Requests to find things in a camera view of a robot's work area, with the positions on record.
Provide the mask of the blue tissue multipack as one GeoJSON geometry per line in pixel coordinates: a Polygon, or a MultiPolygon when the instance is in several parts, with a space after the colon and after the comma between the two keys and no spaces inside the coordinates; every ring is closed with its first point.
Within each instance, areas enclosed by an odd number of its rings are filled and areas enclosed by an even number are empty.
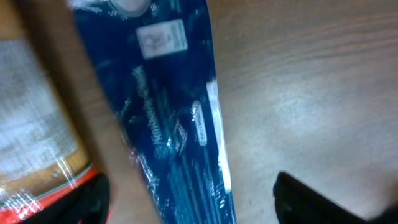
{"type": "Polygon", "coordinates": [[[234,223],[205,0],[69,1],[164,223],[234,223]]]}

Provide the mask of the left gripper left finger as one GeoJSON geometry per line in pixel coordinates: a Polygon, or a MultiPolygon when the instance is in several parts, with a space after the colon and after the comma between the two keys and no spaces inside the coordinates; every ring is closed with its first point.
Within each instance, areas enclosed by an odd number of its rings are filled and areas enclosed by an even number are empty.
{"type": "Polygon", "coordinates": [[[104,174],[98,174],[23,223],[106,224],[109,206],[109,180],[104,174]]]}

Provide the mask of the orange spaghetti packet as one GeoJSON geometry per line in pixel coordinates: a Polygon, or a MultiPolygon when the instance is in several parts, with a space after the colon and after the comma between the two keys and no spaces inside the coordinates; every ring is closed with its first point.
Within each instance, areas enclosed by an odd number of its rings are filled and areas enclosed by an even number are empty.
{"type": "Polygon", "coordinates": [[[1,42],[1,222],[23,223],[100,174],[29,43],[1,42]]]}

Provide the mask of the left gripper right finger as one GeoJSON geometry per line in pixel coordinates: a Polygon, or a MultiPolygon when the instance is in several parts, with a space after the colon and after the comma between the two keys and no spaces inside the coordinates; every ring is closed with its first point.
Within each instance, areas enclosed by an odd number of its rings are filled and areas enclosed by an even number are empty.
{"type": "Polygon", "coordinates": [[[279,172],[273,186],[280,224],[397,224],[397,204],[365,220],[332,202],[287,172],[279,172]]]}

